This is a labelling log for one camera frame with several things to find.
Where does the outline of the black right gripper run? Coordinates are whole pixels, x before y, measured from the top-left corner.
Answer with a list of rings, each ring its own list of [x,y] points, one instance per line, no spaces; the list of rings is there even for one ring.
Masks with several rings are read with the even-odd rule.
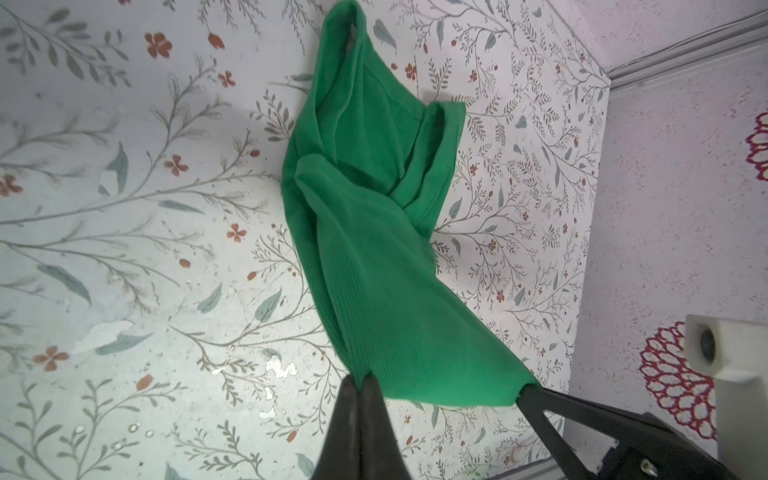
[[[568,479],[738,479],[701,448],[649,414],[637,414],[527,385],[517,406]],[[618,444],[596,470],[586,466],[554,427],[558,415]]]

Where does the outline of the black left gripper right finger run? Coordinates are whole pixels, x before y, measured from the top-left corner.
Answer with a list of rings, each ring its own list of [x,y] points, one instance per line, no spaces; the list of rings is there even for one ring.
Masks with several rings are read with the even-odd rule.
[[[369,374],[359,393],[360,475],[362,479],[406,480],[403,461],[378,380]]]

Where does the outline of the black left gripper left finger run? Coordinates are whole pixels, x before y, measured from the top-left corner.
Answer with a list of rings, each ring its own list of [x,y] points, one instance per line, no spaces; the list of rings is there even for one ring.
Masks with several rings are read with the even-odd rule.
[[[340,384],[312,480],[350,480],[360,475],[359,393],[351,375]]]

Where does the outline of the green tank top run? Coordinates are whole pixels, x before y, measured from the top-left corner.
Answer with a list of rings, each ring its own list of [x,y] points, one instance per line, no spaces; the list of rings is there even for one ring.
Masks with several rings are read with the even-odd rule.
[[[511,406],[534,376],[437,277],[430,238],[466,110],[422,103],[362,8],[327,14],[283,167],[285,217],[319,317],[357,383],[392,399]]]

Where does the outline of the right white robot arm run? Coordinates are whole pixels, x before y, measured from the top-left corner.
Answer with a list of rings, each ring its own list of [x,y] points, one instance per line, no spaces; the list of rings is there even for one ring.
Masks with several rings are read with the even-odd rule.
[[[711,456],[650,412],[637,414],[528,385],[517,404],[568,479],[764,479],[767,326],[689,315],[646,342],[644,376],[658,404],[692,430],[712,430]],[[548,419],[562,416],[613,440],[590,471]]]

